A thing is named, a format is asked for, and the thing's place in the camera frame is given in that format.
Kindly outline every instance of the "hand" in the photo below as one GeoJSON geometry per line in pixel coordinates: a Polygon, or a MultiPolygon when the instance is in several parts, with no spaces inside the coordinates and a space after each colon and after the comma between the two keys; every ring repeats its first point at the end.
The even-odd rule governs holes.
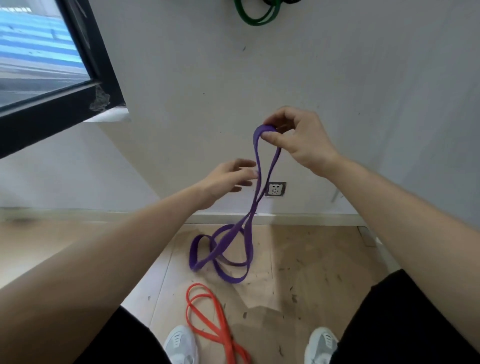
{"type": "Polygon", "coordinates": [[[219,164],[208,176],[197,183],[202,194],[200,209],[212,206],[216,200],[228,192],[239,192],[241,186],[252,186],[258,173],[249,167],[255,167],[257,163],[249,159],[236,159],[219,164]]]}
{"type": "Polygon", "coordinates": [[[262,139],[285,149],[316,175],[327,177],[330,167],[341,157],[313,111],[285,106],[275,111],[264,124],[274,126],[277,133],[264,132],[262,139]],[[291,129],[295,129],[293,135],[283,135],[291,129]]]}

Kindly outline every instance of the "outlet cover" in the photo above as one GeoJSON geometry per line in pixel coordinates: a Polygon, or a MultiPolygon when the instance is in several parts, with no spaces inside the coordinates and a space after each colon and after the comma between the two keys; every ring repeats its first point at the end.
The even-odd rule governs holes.
{"type": "Polygon", "coordinates": [[[285,193],[286,182],[269,182],[265,196],[281,197],[285,193]]]}

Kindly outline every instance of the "outlet frame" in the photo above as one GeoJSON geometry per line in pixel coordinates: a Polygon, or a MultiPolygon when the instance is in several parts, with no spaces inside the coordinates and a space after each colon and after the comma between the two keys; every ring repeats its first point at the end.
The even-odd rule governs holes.
{"type": "Polygon", "coordinates": [[[268,197],[282,197],[285,194],[285,190],[287,189],[286,182],[269,182],[267,188],[265,189],[265,196],[268,197]],[[268,191],[270,190],[271,184],[281,184],[282,185],[282,193],[281,194],[269,194],[268,191]]]}

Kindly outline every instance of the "shoe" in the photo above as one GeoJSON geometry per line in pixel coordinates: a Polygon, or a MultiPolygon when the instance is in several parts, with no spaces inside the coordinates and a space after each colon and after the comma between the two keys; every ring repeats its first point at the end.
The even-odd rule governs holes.
{"type": "Polygon", "coordinates": [[[163,345],[172,364],[198,364],[198,348],[192,330],[186,326],[174,328],[163,345]]]}
{"type": "Polygon", "coordinates": [[[328,328],[316,328],[305,348],[305,364],[328,364],[338,340],[328,328]]]}

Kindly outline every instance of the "person's right arm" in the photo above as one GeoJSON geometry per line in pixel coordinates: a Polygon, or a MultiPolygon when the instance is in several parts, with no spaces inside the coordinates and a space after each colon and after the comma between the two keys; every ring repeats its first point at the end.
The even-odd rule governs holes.
{"type": "Polygon", "coordinates": [[[480,351],[480,232],[341,156],[317,114],[291,107],[264,124],[269,143],[330,180],[448,321],[480,351]],[[295,129],[293,135],[284,132],[295,129]]]}

